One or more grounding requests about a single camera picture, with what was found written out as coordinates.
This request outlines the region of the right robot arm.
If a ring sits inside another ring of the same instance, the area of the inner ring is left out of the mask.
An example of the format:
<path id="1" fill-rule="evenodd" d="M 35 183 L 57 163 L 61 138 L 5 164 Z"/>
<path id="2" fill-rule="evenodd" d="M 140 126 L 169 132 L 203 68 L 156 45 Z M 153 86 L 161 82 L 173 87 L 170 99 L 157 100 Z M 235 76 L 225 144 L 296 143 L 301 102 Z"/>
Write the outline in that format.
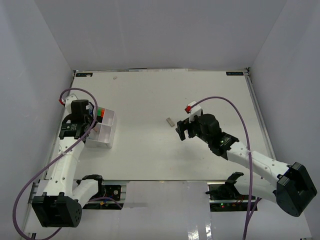
<path id="1" fill-rule="evenodd" d="M 181 141 L 197 137 L 214 155 L 252 171 L 248 176 L 236 171 L 219 187 L 210 185 L 206 194 L 211 200 L 236 200 L 242 195 L 253 195 L 276 203 L 290 216 L 299 217 L 318 193 L 303 164 L 288 164 L 250 151 L 238 138 L 223 132 L 212 114 L 180 120 L 176 132 Z"/>

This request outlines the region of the green cap black highlighter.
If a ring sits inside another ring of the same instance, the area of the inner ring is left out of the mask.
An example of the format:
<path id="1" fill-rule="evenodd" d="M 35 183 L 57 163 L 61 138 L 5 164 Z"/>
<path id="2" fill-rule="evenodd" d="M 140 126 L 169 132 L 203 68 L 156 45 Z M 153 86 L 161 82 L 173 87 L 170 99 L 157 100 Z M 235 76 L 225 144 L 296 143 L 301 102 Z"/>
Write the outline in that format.
<path id="1" fill-rule="evenodd" d="M 101 117 L 101 110 L 102 110 L 102 109 L 103 109 L 103 108 L 100 108 L 100 107 L 97 109 L 97 116 L 98 116 L 98 117 Z"/>

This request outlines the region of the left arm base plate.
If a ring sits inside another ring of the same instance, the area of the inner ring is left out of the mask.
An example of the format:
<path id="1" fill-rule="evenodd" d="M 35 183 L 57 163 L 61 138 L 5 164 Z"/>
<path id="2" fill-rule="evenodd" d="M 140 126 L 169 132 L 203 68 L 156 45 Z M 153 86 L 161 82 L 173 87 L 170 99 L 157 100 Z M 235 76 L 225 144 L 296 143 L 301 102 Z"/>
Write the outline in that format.
<path id="1" fill-rule="evenodd" d="M 121 185 L 103 184 L 101 191 L 93 195 L 84 210 L 121 210 L 124 206 L 126 193 Z"/>

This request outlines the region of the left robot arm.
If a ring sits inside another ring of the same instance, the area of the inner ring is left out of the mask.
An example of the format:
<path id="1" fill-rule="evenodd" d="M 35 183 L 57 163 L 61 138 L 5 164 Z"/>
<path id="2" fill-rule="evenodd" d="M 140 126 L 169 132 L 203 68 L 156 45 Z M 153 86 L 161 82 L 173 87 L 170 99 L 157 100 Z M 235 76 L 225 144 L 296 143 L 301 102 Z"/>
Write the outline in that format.
<path id="1" fill-rule="evenodd" d="M 82 217 L 82 208 L 89 199 L 93 197 L 99 200 L 106 193 L 100 175 L 86 176 L 73 188 L 88 130 L 96 121 L 89 100 L 76 99 L 68 107 L 69 114 L 63 119 L 58 136 L 61 158 L 53 165 L 42 195 L 35 196 L 32 200 L 32 208 L 41 226 L 45 228 L 77 227 Z"/>

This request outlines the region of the grey eraser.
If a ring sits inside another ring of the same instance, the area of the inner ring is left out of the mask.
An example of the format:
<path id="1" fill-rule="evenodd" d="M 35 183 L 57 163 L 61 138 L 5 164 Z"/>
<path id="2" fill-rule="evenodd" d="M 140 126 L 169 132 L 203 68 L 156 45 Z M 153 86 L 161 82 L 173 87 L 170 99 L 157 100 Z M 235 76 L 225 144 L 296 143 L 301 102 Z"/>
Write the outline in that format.
<path id="1" fill-rule="evenodd" d="M 166 121 L 168 122 L 168 124 L 171 126 L 171 127 L 174 127 L 175 126 L 175 123 L 172 121 L 172 119 L 170 117 L 168 117 L 166 119 Z"/>

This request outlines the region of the orange cap black highlighter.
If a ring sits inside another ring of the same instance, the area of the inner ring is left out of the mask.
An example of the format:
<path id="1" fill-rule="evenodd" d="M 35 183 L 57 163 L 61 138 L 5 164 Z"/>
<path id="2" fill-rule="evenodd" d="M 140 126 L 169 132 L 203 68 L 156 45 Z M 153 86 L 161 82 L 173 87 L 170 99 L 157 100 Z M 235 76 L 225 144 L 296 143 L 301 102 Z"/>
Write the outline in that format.
<path id="1" fill-rule="evenodd" d="M 101 109 L 101 117 L 103 118 L 105 115 L 105 108 Z"/>

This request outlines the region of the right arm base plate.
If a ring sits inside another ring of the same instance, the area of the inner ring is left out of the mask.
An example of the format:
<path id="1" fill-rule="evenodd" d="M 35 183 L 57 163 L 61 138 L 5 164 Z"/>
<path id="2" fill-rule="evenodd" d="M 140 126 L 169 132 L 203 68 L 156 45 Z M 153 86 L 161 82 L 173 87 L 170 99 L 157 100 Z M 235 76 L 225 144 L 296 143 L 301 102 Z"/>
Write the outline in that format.
<path id="1" fill-rule="evenodd" d="M 212 213 L 246 212 L 249 196 L 227 188 L 224 182 L 208 182 L 205 192 Z"/>

